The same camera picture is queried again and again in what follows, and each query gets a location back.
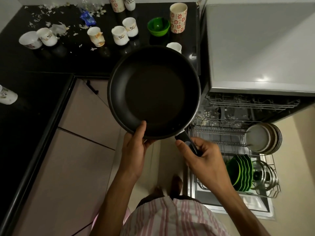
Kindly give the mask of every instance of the stack of plates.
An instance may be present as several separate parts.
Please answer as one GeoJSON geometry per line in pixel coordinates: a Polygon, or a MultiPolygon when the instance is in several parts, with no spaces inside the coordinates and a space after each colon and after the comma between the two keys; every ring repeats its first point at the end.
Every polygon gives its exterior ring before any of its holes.
{"type": "Polygon", "coordinates": [[[226,163],[227,173],[236,191],[248,191],[253,181],[253,164],[248,155],[236,155],[226,163]]]}
{"type": "Polygon", "coordinates": [[[282,135],[276,125],[259,123],[247,129],[245,143],[250,150],[269,155],[280,148],[282,135]]]}

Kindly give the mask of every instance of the wire rack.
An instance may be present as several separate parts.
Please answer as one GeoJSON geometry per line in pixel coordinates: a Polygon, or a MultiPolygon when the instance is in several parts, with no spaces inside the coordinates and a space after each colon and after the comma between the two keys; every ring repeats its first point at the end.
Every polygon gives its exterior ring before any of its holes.
{"type": "Polygon", "coordinates": [[[293,100],[275,100],[274,98],[257,97],[250,94],[227,94],[227,93],[208,93],[206,96],[212,107],[229,108],[256,108],[269,110],[286,110],[294,108],[301,102],[300,99],[293,100]]]}
{"type": "MultiPolygon", "coordinates": [[[[226,121],[220,119],[197,119],[188,128],[187,131],[192,137],[200,137],[205,140],[215,142],[220,147],[223,159],[228,162],[235,155],[247,154],[252,161],[261,160],[266,162],[275,172],[276,167],[273,155],[263,155],[253,152],[247,148],[244,135],[246,130],[256,121],[226,121]]],[[[203,189],[208,190],[197,178],[195,182],[203,189]]],[[[276,198],[281,191],[279,182],[270,190],[267,187],[239,192],[239,194],[255,195],[260,197],[276,198]]]]}

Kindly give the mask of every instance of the non-stick pan surface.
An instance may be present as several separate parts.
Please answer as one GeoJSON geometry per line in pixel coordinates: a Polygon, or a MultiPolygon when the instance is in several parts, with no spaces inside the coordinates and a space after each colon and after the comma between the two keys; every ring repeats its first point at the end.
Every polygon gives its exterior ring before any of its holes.
{"type": "Polygon", "coordinates": [[[193,66],[162,46],[139,48],[115,66],[107,89],[117,122],[134,133],[147,121],[145,139],[164,139],[182,131],[199,106],[200,82],[193,66]]]}

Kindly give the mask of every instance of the pink striped shirt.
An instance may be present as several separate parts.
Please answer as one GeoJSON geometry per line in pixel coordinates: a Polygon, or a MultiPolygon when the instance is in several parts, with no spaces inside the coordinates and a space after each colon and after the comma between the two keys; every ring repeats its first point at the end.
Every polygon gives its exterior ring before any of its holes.
{"type": "Polygon", "coordinates": [[[120,236],[224,236],[229,235],[204,205],[193,200],[158,198],[138,207],[120,236]]]}

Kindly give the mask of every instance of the blue packet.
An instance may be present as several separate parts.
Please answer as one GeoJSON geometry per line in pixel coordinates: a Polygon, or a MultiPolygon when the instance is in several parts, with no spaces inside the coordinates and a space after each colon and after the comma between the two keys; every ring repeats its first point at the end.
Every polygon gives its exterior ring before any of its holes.
{"type": "Polygon", "coordinates": [[[94,18],[90,15],[88,11],[83,12],[80,15],[80,18],[85,21],[85,24],[87,26],[96,25],[96,21],[94,20],[94,18]]]}

